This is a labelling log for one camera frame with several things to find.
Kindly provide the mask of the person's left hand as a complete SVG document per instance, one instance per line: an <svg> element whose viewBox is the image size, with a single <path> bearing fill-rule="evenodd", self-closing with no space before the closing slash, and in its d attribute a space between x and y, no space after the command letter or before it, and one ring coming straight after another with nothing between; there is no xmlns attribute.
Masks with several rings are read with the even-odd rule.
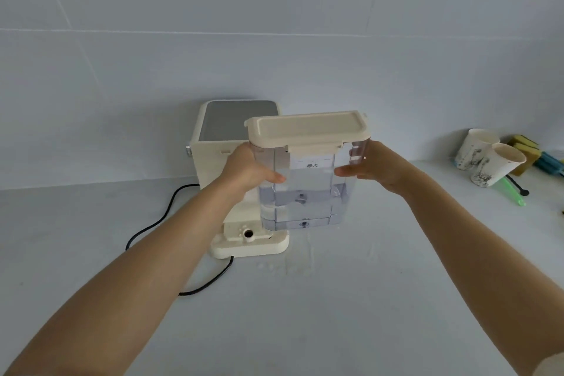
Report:
<svg viewBox="0 0 564 376"><path fill-rule="evenodd" d="M227 158L218 180L225 186L228 194L239 202L248 191L260 185L260 170L273 171L255 159L250 143L245 142L237 146Z"/></svg>

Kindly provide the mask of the person's right hand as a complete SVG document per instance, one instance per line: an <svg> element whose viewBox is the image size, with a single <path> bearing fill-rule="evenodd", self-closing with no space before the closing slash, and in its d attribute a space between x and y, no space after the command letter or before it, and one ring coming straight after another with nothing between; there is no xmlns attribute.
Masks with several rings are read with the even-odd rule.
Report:
<svg viewBox="0 0 564 376"><path fill-rule="evenodd" d="M374 180L398 195L403 195L409 183L421 175L418 168L379 141L367 142L362 159L354 165L361 163L365 166L366 178L357 179Z"/></svg>

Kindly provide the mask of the clear water tank cream lid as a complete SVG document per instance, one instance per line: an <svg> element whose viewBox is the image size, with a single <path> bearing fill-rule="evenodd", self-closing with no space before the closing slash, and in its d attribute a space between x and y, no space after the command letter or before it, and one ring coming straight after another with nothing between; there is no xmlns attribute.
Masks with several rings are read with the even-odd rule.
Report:
<svg viewBox="0 0 564 376"><path fill-rule="evenodd" d="M254 157L285 181L258 187L266 230L339 224L356 179L335 168L357 165L370 140L359 111L252 117L245 122Z"/></svg>

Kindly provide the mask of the person's left forearm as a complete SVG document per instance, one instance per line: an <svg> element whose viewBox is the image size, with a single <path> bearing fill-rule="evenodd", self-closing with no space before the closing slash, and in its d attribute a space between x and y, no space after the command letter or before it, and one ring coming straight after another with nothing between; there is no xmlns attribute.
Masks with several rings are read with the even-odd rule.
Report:
<svg viewBox="0 0 564 376"><path fill-rule="evenodd" d="M4 376L123 376L253 188L224 176L205 187L81 287Z"/></svg>

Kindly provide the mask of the person's right forearm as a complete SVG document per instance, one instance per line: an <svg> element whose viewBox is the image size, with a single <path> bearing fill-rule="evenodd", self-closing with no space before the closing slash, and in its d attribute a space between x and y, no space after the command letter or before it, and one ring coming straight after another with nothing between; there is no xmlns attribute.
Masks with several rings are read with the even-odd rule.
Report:
<svg viewBox="0 0 564 376"><path fill-rule="evenodd" d="M519 376L564 353L564 290L411 167L395 191L483 331Z"/></svg>

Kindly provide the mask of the cream water dispenser machine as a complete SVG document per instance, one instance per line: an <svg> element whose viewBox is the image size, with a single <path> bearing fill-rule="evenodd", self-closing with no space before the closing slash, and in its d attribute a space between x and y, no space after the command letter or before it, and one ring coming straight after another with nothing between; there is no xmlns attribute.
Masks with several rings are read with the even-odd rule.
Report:
<svg viewBox="0 0 564 376"><path fill-rule="evenodd" d="M276 115L280 115L280 108L269 100L205 102L187 146L200 187L212 183L222 173L228 156L248 141L248 119ZM280 254L288 248L289 240L287 230L271 231L262 226L258 190L253 189L226 216L210 245L210 254L217 259Z"/></svg>

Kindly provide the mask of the white printed paper cup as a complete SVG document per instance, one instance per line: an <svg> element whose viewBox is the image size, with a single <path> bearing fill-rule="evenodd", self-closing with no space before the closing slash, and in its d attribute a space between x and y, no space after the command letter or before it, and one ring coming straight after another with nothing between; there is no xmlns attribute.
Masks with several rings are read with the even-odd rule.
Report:
<svg viewBox="0 0 564 376"><path fill-rule="evenodd" d="M470 181L478 187L491 187L525 161L525 155L518 149L502 143L492 144L471 173Z"/></svg>
<svg viewBox="0 0 564 376"><path fill-rule="evenodd" d="M461 171L475 168L493 144L501 143L500 140L497 133L493 131L470 129L454 158L455 167Z"/></svg>

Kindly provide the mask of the black small spoon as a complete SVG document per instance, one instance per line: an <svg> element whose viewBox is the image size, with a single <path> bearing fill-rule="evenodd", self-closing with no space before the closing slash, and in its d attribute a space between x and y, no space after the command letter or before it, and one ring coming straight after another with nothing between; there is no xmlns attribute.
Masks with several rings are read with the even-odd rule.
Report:
<svg viewBox="0 0 564 376"><path fill-rule="evenodd" d="M529 196L530 191L528 189L521 187L517 183L517 181L514 180L509 174L507 174L505 177L516 187L516 189L518 190L518 192L521 196L524 196L524 197Z"/></svg>

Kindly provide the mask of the yellow green sponge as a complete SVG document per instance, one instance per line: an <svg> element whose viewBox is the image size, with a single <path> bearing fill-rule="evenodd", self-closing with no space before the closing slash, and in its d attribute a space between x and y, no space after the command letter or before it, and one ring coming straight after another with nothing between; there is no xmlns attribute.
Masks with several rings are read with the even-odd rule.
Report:
<svg viewBox="0 0 564 376"><path fill-rule="evenodd" d="M540 149L538 143L532 141L531 139L525 137L524 135L512 135L509 141L507 142L507 144L510 146L515 146L517 144L520 144L520 145L531 147L533 149L537 149L537 150Z"/></svg>
<svg viewBox="0 0 564 376"><path fill-rule="evenodd" d="M511 171L513 176L523 175L541 157L541 151L537 147L515 142L511 145L525 156L525 162Z"/></svg>

